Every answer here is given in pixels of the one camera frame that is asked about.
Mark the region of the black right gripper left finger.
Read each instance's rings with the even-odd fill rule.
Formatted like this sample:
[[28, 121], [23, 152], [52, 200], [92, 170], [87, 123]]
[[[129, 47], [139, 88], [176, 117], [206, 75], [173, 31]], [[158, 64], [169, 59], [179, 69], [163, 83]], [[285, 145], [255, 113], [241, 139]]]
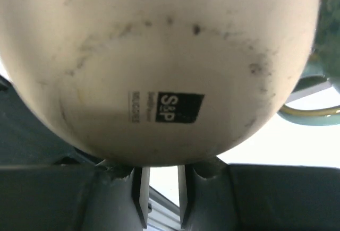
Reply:
[[150, 169], [1, 168], [1, 230], [143, 230]]

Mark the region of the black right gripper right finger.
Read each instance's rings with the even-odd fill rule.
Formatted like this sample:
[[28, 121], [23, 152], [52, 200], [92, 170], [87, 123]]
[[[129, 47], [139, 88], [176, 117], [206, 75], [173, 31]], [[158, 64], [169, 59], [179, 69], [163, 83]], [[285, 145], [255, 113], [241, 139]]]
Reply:
[[226, 164], [178, 167], [185, 230], [339, 230], [339, 169]]

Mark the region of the cream ceramic mug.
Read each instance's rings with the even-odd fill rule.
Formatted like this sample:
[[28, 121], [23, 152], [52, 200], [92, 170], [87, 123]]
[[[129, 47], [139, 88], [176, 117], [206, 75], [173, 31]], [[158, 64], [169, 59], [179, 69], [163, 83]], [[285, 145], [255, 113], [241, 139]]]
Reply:
[[1, 0], [1, 60], [26, 106], [99, 158], [219, 155], [283, 106], [320, 0]]

